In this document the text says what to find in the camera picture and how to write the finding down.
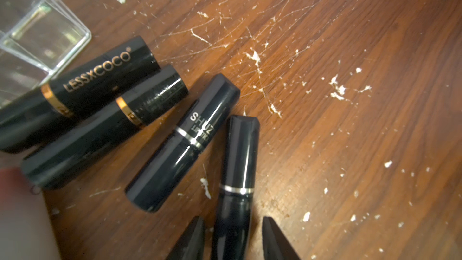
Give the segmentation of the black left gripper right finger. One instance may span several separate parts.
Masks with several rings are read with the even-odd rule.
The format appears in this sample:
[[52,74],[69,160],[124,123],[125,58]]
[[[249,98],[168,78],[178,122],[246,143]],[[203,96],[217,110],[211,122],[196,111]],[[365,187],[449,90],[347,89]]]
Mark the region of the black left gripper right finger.
[[262,245],[265,260],[301,260],[272,217],[263,218]]

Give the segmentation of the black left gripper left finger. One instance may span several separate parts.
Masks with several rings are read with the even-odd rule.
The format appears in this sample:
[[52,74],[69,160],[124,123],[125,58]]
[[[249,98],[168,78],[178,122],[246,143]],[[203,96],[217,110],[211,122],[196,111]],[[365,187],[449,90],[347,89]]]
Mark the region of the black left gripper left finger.
[[202,260],[205,248],[205,223],[195,216],[184,230],[166,260]]

